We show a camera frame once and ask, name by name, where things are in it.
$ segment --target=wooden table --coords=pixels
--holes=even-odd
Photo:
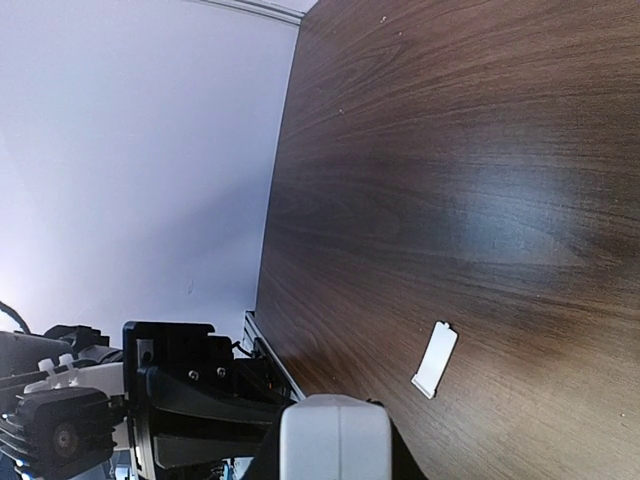
[[[320,0],[256,322],[429,478],[640,478],[640,6]],[[410,380],[437,320],[438,393]]]

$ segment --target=white wall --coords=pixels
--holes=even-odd
[[[39,332],[240,336],[296,37],[178,0],[0,2],[0,299]]]

